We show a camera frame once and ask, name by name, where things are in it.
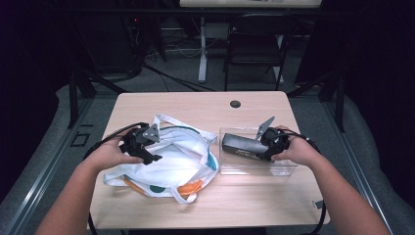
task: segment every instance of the chair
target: chair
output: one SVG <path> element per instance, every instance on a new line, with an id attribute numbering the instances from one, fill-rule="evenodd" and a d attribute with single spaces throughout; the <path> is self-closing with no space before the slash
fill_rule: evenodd
<path id="1" fill-rule="evenodd" d="M 275 90 L 281 79 L 287 42 L 296 31 L 296 21 L 288 16 L 248 14 L 234 19 L 228 28 L 227 51 L 223 70 L 228 90 L 228 70 L 232 66 L 279 67 Z M 277 35 L 283 35 L 278 45 Z"/>

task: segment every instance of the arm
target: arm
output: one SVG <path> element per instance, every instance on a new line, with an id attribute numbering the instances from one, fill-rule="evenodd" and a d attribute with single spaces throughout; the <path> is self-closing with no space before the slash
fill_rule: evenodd
<path id="1" fill-rule="evenodd" d="M 339 234 L 390 234 L 375 210 L 326 158 L 299 137 L 291 136 L 290 141 L 290 148 L 272 159 L 291 160 L 312 170 Z"/>
<path id="2" fill-rule="evenodd" d="M 36 234 L 86 233 L 89 208 L 99 172 L 120 164 L 142 162 L 142 159 L 123 154 L 118 147 L 119 140 L 119 137 L 115 137 L 104 143 L 76 167 L 64 190 L 37 228 Z"/>

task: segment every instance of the person's right hand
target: person's right hand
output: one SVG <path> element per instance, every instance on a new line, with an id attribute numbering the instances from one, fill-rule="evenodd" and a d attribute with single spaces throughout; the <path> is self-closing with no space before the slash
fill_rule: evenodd
<path id="1" fill-rule="evenodd" d="M 283 129 L 286 133 L 291 131 L 289 128 L 283 125 L 277 126 L 276 128 Z M 309 145 L 304 139 L 294 135 L 290 135 L 289 137 L 291 142 L 289 149 L 282 152 L 281 154 L 272 156 L 272 160 L 291 160 L 296 164 L 309 166 L 313 160 L 321 157 L 321 155 L 316 150 L 314 150 L 314 148 L 311 147 L 311 145 Z"/>
<path id="2" fill-rule="evenodd" d="M 143 159 L 125 155 L 118 146 L 122 139 L 121 137 L 127 134 L 131 129 L 124 130 L 118 136 L 102 144 L 82 163 L 98 172 L 121 164 L 142 163 Z"/>

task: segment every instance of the finger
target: finger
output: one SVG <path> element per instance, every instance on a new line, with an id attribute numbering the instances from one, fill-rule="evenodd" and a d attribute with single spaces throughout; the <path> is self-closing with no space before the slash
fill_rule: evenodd
<path id="1" fill-rule="evenodd" d="M 277 154 L 271 157 L 271 160 L 273 161 L 281 161 L 281 160 L 287 160 L 288 156 L 287 156 L 287 151 L 282 152 L 281 154 Z"/>
<path id="2" fill-rule="evenodd" d="M 118 134 L 117 136 L 124 136 L 124 135 L 126 135 L 126 134 L 130 131 L 130 130 L 133 130 L 133 129 L 137 129 L 137 126 L 134 126 L 134 127 L 129 128 L 129 129 L 126 129 L 126 130 L 122 131 L 120 134 Z"/>
<path id="3" fill-rule="evenodd" d="M 122 164 L 141 164 L 142 162 L 143 162 L 143 159 L 141 158 L 127 156 L 125 154 L 122 154 L 121 156 Z"/>
<path id="4" fill-rule="evenodd" d="M 290 130 L 292 131 L 289 127 L 285 126 L 285 125 L 278 125 L 277 129 L 285 129 L 285 130 Z"/>

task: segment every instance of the gray carpet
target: gray carpet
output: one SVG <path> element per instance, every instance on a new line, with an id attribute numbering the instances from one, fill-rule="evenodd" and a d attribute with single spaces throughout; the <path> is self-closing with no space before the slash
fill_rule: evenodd
<path id="1" fill-rule="evenodd" d="M 296 38 L 290 48 L 287 65 L 284 69 L 285 83 L 280 86 L 283 91 L 295 89 L 294 79 L 300 63 L 306 40 Z M 203 86 L 215 90 L 223 89 L 223 47 L 216 41 L 208 50 L 207 82 Z M 199 71 L 199 55 L 185 57 L 180 52 L 167 52 L 167 63 L 159 57 L 147 60 L 147 63 L 171 76 L 197 83 Z M 273 85 L 251 83 L 252 77 L 262 77 L 264 81 L 272 79 L 272 72 L 264 74 L 264 70 L 245 72 L 241 77 L 241 70 L 233 69 L 231 78 L 246 79 L 246 84 L 231 84 L 230 90 L 272 90 Z M 85 100 L 79 97 L 82 116 L 72 130 L 67 130 L 69 124 L 69 92 L 64 87 L 58 92 L 60 107 L 56 113 L 54 122 L 50 126 L 42 143 L 34 153 L 30 163 L 22 173 L 15 187 L 0 206 L 0 234 L 10 231 L 18 231 L 18 234 L 33 234 L 46 211 L 50 208 L 56 197 L 61 192 L 70 174 L 82 160 L 84 153 L 95 142 L 102 138 L 107 121 L 115 103 L 116 94 L 107 87 L 94 83 L 98 95 L 93 100 Z M 191 91 L 177 82 L 162 77 L 152 71 L 143 69 L 135 78 L 118 82 L 117 85 L 131 92 L 167 92 L 167 91 Z M 359 110 L 353 103 L 346 99 L 345 128 L 346 133 L 341 134 L 333 125 L 331 104 L 322 104 L 315 94 L 319 88 L 315 87 L 306 92 L 304 96 L 291 99 L 291 105 L 295 113 L 301 133 L 314 139 L 321 152 L 333 163 L 339 172 L 353 185 L 361 190 L 353 175 L 353 165 L 350 165 L 349 153 L 345 148 L 345 139 L 350 144 L 352 153 L 358 159 L 366 176 L 368 184 L 373 190 L 373 195 L 381 206 L 381 212 L 385 215 L 394 234 L 415 234 L 415 213 L 392 190 L 389 182 L 379 170 L 379 160 L 376 145 L 371 133 L 361 117 Z M 71 141 L 76 134 L 88 134 L 84 147 L 71 147 Z M 78 137 L 72 145 L 82 143 L 84 137 Z M 46 182 L 47 189 L 38 195 L 38 201 L 33 201 L 32 211 L 26 211 L 23 216 L 20 211 L 24 198 L 30 188 L 36 183 L 37 176 L 45 170 L 45 165 L 52 162 L 55 156 L 62 156 L 55 161 L 54 170 L 50 181 Z M 267 228 L 267 234 L 301 234 L 310 232 L 313 226 L 281 226 Z M 119 231 L 100 231 L 100 234 L 120 234 Z M 324 225 L 321 234 L 336 234 L 332 223 Z"/>

